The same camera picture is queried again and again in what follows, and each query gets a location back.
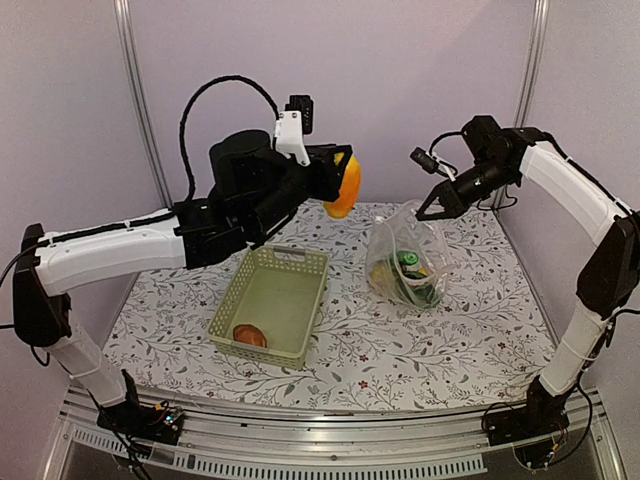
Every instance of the clear plastic bag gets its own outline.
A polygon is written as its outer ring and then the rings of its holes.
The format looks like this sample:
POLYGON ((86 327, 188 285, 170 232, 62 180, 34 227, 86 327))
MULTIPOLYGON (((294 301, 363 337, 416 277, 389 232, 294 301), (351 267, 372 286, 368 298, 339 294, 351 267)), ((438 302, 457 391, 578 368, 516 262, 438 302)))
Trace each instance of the clear plastic bag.
POLYGON ((380 295, 426 310, 442 300, 454 264, 438 225, 416 220, 419 207, 407 202, 395 215, 374 219, 365 271, 380 295))

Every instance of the brown potato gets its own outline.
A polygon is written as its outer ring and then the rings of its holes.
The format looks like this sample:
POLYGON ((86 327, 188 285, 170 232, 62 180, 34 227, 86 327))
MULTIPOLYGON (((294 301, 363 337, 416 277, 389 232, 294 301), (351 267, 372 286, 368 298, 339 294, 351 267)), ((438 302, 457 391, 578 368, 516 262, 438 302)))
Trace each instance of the brown potato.
POLYGON ((267 348, 267 339, 264 334, 253 325, 238 325, 233 329, 233 339, 236 342, 267 348))

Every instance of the tabletop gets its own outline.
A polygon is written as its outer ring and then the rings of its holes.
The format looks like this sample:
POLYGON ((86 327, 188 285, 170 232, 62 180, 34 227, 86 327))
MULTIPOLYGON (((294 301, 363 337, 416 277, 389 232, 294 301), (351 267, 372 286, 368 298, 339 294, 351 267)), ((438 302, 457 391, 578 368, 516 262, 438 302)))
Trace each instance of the tabletop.
POLYGON ((522 268, 492 212, 439 221, 456 263, 442 303, 420 312, 372 292, 364 260, 372 219, 305 204, 271 242, 331 255, 328 295, 304 370, 225 356, 206 336, 243 253, 197 270, 139 275, 105 354, 142 385, 241 402, 340 410, 420 410, 524 398, 553 352, 522 268))

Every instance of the white wall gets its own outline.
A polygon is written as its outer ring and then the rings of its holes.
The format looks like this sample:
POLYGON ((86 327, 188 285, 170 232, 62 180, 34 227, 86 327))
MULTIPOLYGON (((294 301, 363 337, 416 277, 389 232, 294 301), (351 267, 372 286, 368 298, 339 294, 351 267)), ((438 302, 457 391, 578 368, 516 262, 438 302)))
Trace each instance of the white wall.
MULTIPOLYGON (((640 2, 551 2, 530 125, 614 194, 640 207, 640 2)), ((580 227, 544 192, 520 191, 503 218, 559 333, 568 324, 576 279, 591 253, 580 227)), ((636 295, 631 305, 640 305, 636 295)), ((595 380, 630 478, 640 478, 640 319, 621 317, 595 380)))
MULTIPOLYGON (((132 110, 111 0, 0 4, 0 263, 24 228, 82 228, 141 215, 159 200, 132 110)), ((72 292, 73 311, 99 341, 128 278, 72 292)), ((12 321, 10 284, 0 323, 12 321)), ((36 478, 68 381, 0 332, 0 477, 36 478)))
MULTIPOLYGON (((424 197, 439 180, 408 156, 474 114, 512 122, 524 73, 529 0, 137 0, 136 44, 151 118, 172 194, 187 183, 178 119, 195 90, 231 73, 261 83, 284 106, 308 93, 309 143, 351 143, 363 200, 424 197)), ((199 195, 213 178, 210 146, 246 128, 273 129, 269 108, 244 85, 217 86, 187 126, 199 195)), ((470 159, 462 142, 442 154, 470 159)))

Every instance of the floral pattern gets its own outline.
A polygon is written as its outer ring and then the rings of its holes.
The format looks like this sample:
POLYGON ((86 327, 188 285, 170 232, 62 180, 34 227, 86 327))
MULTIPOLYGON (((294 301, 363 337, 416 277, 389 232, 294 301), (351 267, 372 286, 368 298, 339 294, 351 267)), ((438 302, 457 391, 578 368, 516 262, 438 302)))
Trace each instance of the floral pattern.
POLYGON ((521 399, 553 345, 524 274, 491 212, 441 221, 457 268, 441 305, 420 312, 365 280, 374 216, 341 221, 303 206, 274 244, 330 252, 328 288, 302 371, 216 351, 206 329, 244 253, 198 270, 142 273, 105 353, 143 385, 240 402, 348 410, 453 408, 521 399))

